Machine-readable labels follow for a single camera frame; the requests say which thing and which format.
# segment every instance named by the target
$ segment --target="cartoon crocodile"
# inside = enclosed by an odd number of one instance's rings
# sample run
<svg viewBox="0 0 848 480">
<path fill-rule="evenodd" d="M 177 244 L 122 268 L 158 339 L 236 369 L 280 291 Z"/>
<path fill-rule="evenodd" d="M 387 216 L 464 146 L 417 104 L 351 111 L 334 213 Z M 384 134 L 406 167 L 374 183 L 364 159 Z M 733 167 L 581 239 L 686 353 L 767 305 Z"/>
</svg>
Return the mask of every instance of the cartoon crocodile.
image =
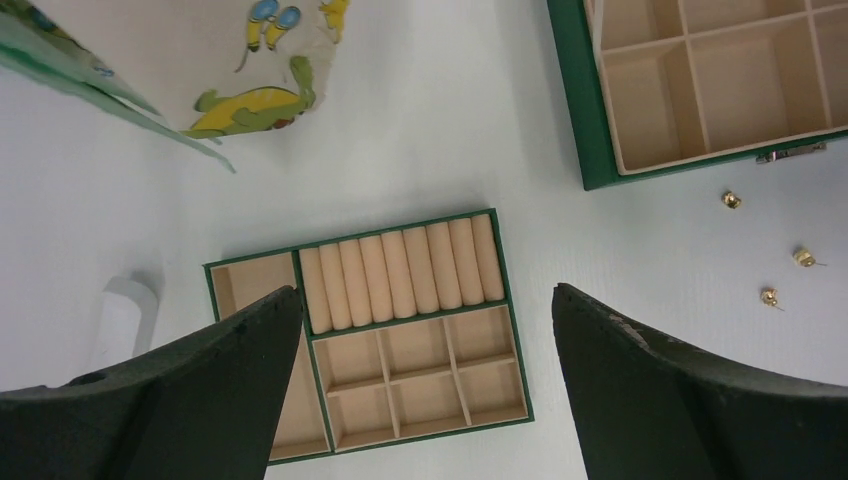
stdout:
<svg viewBox="0 0 848 480">
<path fill-rule="evenodd" d="M 197 99 L 194 109 L 205 115 L 183 135 L 210 138 L 282 128 L 315 103 L 312 90 L 312 66 L 306 57 L 292 57 L 289 66 L 299 94 L 280 87 L 260 87 L 234 97 L 219 97 L 207 90 Z"/>
</svg>

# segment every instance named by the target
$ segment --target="stud earring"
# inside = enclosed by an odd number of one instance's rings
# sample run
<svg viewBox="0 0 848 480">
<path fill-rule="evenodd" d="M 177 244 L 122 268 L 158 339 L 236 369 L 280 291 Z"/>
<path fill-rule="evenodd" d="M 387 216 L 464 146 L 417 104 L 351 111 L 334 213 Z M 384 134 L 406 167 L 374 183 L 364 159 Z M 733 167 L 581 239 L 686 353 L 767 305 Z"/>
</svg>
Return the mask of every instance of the stud earring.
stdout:
<svg viewBox="0 0 848 480">
<path fill-rule="evenodd" d="M 760 293 L 760 301 L 763 302 L 764 305 L 776 308 L 781 312 L 785 312 L 786 310 L 780 308 L 777 304 L 777 290 L 774 288 L 765 288 Z"/>
<path fill-rule="evenodd" d="M 792 254 L 792 258 L 795 259 L 795 263 L 804 268 L 814 267 L 816 265 L 822 267 L 827 266 L 827 264 L 816 261 L 816 257 L 814 257 L 813 254 L 804 247 L 798 247 L 798 249 L 795 250 L 795 253 Z"/>
<path fill-rule="evenodd" d="M 727 208 L 732 210 L 736 210 L 740 205 L 742 205 L 742 199 L 737 197 L 733 192 L 725 192 L 725 194 L 721 197 L 721 201 L 727 205 Z"/>
</svg>

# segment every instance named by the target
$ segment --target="green border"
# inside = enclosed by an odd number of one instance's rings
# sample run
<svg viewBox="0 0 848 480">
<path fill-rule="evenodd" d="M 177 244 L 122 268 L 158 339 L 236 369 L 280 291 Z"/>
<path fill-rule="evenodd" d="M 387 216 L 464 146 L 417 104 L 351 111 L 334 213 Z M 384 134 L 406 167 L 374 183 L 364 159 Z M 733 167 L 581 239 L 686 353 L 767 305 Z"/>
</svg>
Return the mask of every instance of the green border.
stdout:
<svg viewBox="0 0 848 480">
<path fill-rule="evenodd" d="M 503 253 L 503 241 L 501 240 L 501 223 L 498 219 L 498 212 L 492 210 L 490 214 L 492 218 L 492 230 L 495 233 L 495 244 L 498 247 L 498 261 L 501 263 L 501 280 L 506 291 L 506 298 L 509 301 L 509 318 L 512 321 L 512 336 L 515 339 L 515 356 L 518 359 L 518 370 L 521 374 L 521 383 L 524 388 L 524 399 L 527 401 L 527 419 L 529 421 L 536 420 L 536 415 L 533 412 L 533 402 L 530 400 L 530 387 L 527 384 L 527 371 L 524 368 L 524 354 L 521 350 L 521 339 L 518 335 L 518 322 L 515 320 L 515 307 L 512 299 L 512 288 L 509 284 L 509 275 L 506 271 L 506 257 Z"/>
<path fill-rule="evenodd" d="M 429 313 L 429 314 L 416 315 L 416 316 L 410 317 L 410 318 L 395 319 L 395 320 L 390 320 L 388 322 L 383 322 L 383 323 L 372 323 L 372 324 L 364 326 L 364 327 L 355 327 L 355 328 L 342 330 L 342 331 L 339 331 L 339 332 L 328 332 L 328 333 L 324 333 L 324 334 L 320 334 L 320 335 L 314 335 L 312 333 L 312 324 L 311 324 L 311 320 L 310 320 L 310 317 L 309 317 L 309 306 L 307 305 L 306 297 L 305 297 L 305 294 L 303 293 L 303 289 L 300 288 L 301 285 L 303 284 L 303 271 L 302 271 L 301 263 L 300 263 L 300 250 L 304 250 L 304 249 L 307 249 L 307 248 L 315 248 L 315 247 L 319 247 L 321 245 L 327 245 L 327 244 L 331 244 L 331 243 L 339 243 L 339 242 L 343 242 L 345 240 L 353 240 L 353 239 L 371 237 L 371 236 L 374 236 L 374 235 L 380 235 L 380 234 L 387 233 L 387 232 L 395 232 L 395 231 L 399 231 L 399 230 L 407 230 L 407 229 L 410 229 L 410 228 L 418 228 L 418 227 L 423 227 L 423 226 L 427 226 L 427 225 L 432 225 L 432 224 L 435 224 L 435 223 L 448 222 L 448 221 L 451 221 L 451 220 L 471 218 L 471 217 L 476 217 L 478 215 L 489 215 L 489 217 L 491 218 L 491 221 L 492 221 L 492 230 L 493 230 L 493 233 L 495 235 L 495 244 L 496 244 L 497 251 L 498 251 L 498 261 L 500 262 L 501 277 L 502 277 L 503 284 L 504 284 L 504 292 L 506 293 L 506 296 L 503 300 L 498 300 L 498 301 L 495 301 L 495 302 L 485 302 L 485 303 L 481 303 L 479 305 L 463 306 L 463 307 L 452 309 L 452 310 L 440 310 L 440 311 Z M 295 281 L 298 284 L 298 291 L 300 292 L 301 301 L 303 302 L 304 334 L 306 335 L 307 345 L 309 346 L 309 358 L 310 358 L 310 361 L 312 362 L 312 373 L 313 373 L 313 376 L 315 377 L 316 387 L 319 390 L 318 397 L 319 397 L 319 401 L 320 401 L 320 404 L 321 404 L 321 414 L 324 417 L 324 428 L 326 429 L 327 439 L 328 439 L 328 442 L 329 442 L 329 445 L 330 445 L 330 451 L 329 452 L 323 452 L 323 453 L 304 455 L 304 456 L 294 457 L 294 458 L 287 458 L 287 459 L 282 459 L 282 460 L 272 460 L 272 461 L 268 462 L 269 466 L 282 465 L 282 464 L 293 463 L 293 462 L 302 462 L 304 460 L 311 460 L 311 459 L 314 459 L 314 458 L 324 458 L 324 457 L 331 457 L 331 456 L 336 456 L 336 455 L 345 455 L 345 454 L 348 454 L 348 453 L 355 453 L 355 452 L 362 452 L 362 451 L 366 451 L 366 450 L 373 450 L 375 448 L 384 448 L 384 447 L 390 447 L 390 446 L 393 446 L 393 445 L 402 445 L 402 444 L 406 444 L 406 443 L 418 442 L 418 441 L 422 441 L 422 440 L 432 440 L 432 439 L 435 439 L 435 438 L 479 432 L 479 431 L 483 431 L 483 430 L 489 430 L 489 429 L 492 429 L 492 428 L 502 428 L 502 427 L 508 427 L 508 426 L 511 426 L 511 425 L 519 425 L 519 424 L 523 424 L 523 423 L 530 423 L 530 422 L 533 422 L 533 421 L 536 420 L 536 416 L 535 416 L 535 413 L 534 413 L 534 410 L 533 410 L 533 403 L 532 403 L 532 400 L 530 398 L 530 388 L 529 388 L 528 383 L 527 383 L 527 371 L 526 371 L 525 366 L 524 366 L 524 355 L 522 354 L 522 351 L 521 351 L 521 340 L 520 340 L 519 334 L 518 334 L 518 323 L 517 323 L 516 318 L 515 318 L 515 308 L 513 306 L 512 291 L 510 289 L 509 276 L 507 274 L 506 257 L 504 256 L 503 240 L 501 238 L 501 232 L 500 232 L 500 220 L 498 219 L 497 211 L 494 208 L 487 208 L 487 209 L 477 210 L 477 211 L 468 212 L 468 213 L 449 215 L 449 216 L 445 216 L 445 217 L 440 217 L 440 218 L 435 218 L 435 219 L 430 219 L 430 220 L 425 220 L 425 221 L 420 221 L 420 222 L 408 223 L 408 224 L 400 225 L 400 226 L 382 228 L 382 229 L 378 229 L 378 230 L 371 230 L 371 231 L 368 231 L 368 232 L 365 232 L 365 233 L 359 233 L 359 234 L 354 234 L 354 235 L 345 235 L 345 236 L 342 236 L 342 237 L 336 237 L 336 238 L 332 238 L 332 239 L 329 239 L 329 240 L 322 240 L 322 241 L 319 241 L 319 242 L 306 243 L 306 244 L 297 245 L 297 246 L 294 246 L 294 247 L 280 248 L 280 249 L 271 250 L 271 251 L 267 251 L 267 252 L 262 252 L 262 253 L 252 254 L 252 255 L 243 255 L 243 256 L 240 256 L 240 257 L 235 257 L 235 258 L 231 258 L 231 259 L 227 259 L 227 260 L 221 260 L 221 261 L 217 261 L 217 262 L 207 263 L 207 264 L 203 265 L 203 268 L 204 268 L 204 271 L 205 271 L 205 274 L 206 274 L 206 282 L 207 282 L 207 286 L 209 288 L 209 295 L 210 295 L 210 298 L 211 298 L 211 301 L 212 301 L 212 309 L 213 309 L 213 312 L 214 312 L 214 315 L 215 315 L 215 321 L 216 322 L 220 321 L 221 318 L 220 318 L 220 312 L 218 311 L 218 301 L 217 301 L 217 297 L 215 295 L 215 286 L 214 286 L 214 283 L 212 281 L 212 269 L 217 268 L 217 267 L 221 267 L 221 266 L 225 266 L 225 265 L 231 265 L 231 264 L 234 264 L 234 263 L 244 262 L 244 261 L 248 261 L 248 260 L 255 260 L 257 258 L 265 258 L 265 257 L 270 257 L 270 256 L 275 256 L 275 255 L 281 255 L 281 254 L 285 254 L 285 253 L 291 253 L 292 254 L 292 264 L 294 266 L 294 271 L 295 271 Z M 457 314 L 461 314 L 461 313 L 467 313 L 467 312 L 471 312 L 471 311 L 475 311 L 475 310 L 483 310 L 483 309 L 487 309 L 487 308 L 497 308 L 497 307 L 503 307 L 503 306 L 506 306 L 509 310 L 509 318 L 510 318 L 510 323 L 512 325 L 512 335 L 513 335 L 513 339 L 515 340 L 515 349 L 516 349 L 516 358 L 518 360 L 518 369 L 519 369 L 519 374 L 521 375 L 521 384 L 522 384 L 522 388 L 524 390 L 524 398 L 527 402 L 527 417 L 526 418 L 521 418 L 521 419 L 517 419 L 517 420 L 509 420 L 509 421 L 500 422 L 500 423 L 493 423 L 493 424 L 489 424 L 489 425 L 481 425 L 481 426 L 476 426 L 476 427 L 474 427 L 474 426 L 465 427 L 465 428 L 460 428 L 460 429 L 457 429 L 457 430 L 452 430 L 450 432 L 433 433 L 433 434 L 423 435 L 423 436 L 415 437 L 415 438 L 396 439 L 396 440 L 388 441 L 388 442 L 385 442 L 385 443 L 380 443 L 378 445 L 369 445 L 369 446 L 366 446 L 366 447 L 345 450 L 343 452 L 337 452 L 336 451 L 336 445 L 335 445 L 335 441 L 334 441 L 333 435 L 332 435 L 332 430 L 331 430 L 331 427 L 330 427 L 330 417 L 329 417 L 329 413 L 328 413 L 328 407 L 326 405 L 326 402 L 324 401 L 324 395 L 320 394 L 321 389 L 322 389 L 322 385 L 320 383 L 320 373 L 318 371 L 318 362 L 317 362 L 317 359 L 316 359 L 316 356 L 315 356 L 315 348 L 314 348 L 314 345 L 313 345 L 313 343 L 315 341 L 320 341 L 320 340 L 327 339 L 327 338 L 338 337 L 338 336 L 341 336 L 341 335 L 354 335 L 354 334 L 366 332 L 366 331 L 369 331 L 369 330 L 389 328 L 389 327 L 392 327 L 392 326 L 403 325 L 403 324 L 407 324 L 407 323 L 426 321 L 426 320 L 430 320 L 430 319 L 433 319 L 433 318 L 447 317 L 447 316 L 457 315 Z"/>
<path fill-rule="evenodd" d="M 848 128 L 846 128 L 839 132 L 776 143 L 685 165 L 634 175 L 621 175 L 615 162 L 615 150 L 612 146 L 603 92 L 598 81 L 598 69 L 595 65 L 584 2 L 583 0 L 548 0 L 548 13 L 551 17 L 560 72 L 571 115 L 583 188 L 587 191 L 733 160 L 754 158 L 775 150 L 810 145 L 848 135 Z"/>
</svg>

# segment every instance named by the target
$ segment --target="white surface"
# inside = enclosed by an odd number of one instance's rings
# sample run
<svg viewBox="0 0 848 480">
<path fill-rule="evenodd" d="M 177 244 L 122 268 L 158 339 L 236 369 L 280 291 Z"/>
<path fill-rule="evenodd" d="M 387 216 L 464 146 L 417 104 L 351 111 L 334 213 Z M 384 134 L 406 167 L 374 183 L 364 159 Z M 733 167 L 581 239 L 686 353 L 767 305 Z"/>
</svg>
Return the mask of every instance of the white surface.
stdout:
<svg viewBox="0 0 848 480">
<path fill-rule="evenodd" d="M 559 281 L 715 353 L 848 385 L 848 145 L 585 193 L 542 0 L 359 0 L 347 20 L 327 102 L 228 140 L 237 175 L 0 73 L 0 389 L 83 373 L 113 275 L 155 286 L 161 345 L 212 321 L 204 262 L 488 205 L 537 421 L 269 479 L 585 478 L 550 326 Z M 830 266 L 796 267 L 798 243 Z M 786 313 L 759 303 L 766 284 Z"/>
</svg>

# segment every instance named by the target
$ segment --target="cartoon character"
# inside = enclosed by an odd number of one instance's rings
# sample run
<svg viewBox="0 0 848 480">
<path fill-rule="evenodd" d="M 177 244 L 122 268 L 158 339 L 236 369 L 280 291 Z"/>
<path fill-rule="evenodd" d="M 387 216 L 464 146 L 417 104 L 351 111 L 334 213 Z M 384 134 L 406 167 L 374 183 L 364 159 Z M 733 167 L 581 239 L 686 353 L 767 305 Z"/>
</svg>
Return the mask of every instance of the cartoon character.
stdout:
<svg viewBox="0 0 848 480">
<path fill-rule="evenodd" d="M 315 92 L 309 59 L 292 57 L 289 66 L 299 94 L 279 87 L 260 87 L 234 97 L 219 97 L 216 90 L 207 90 L 194 105 L 205 115 L 182 133 L 192 138 L 211 138 L 283 128 L 292 123 L 315 103 Z"/>
<path fill-rule="evenodd" d="M 318 7 L 324 13 L 324 18 L 327 20 L 327 27 L 336 30 L 336 40 L 334 43 L 342 41 L 344 14 L 347 11 L 348 5 L 350 5 L 350 0 L 332 0 L 330 3 Z"/>
<path fill-rule="evenodd" d="M 300 23 L 300 9 L 286 7 L 277 14 L 279 8 L 277 0 L 259 0 L 250 8 L 247 17 L 247 47 L 235 73 L 244 68 L 250 52 L 259 51 L 262 34 L 265 34 L 268 50 L 275 51 L 280 38 Z"/>
</svg>

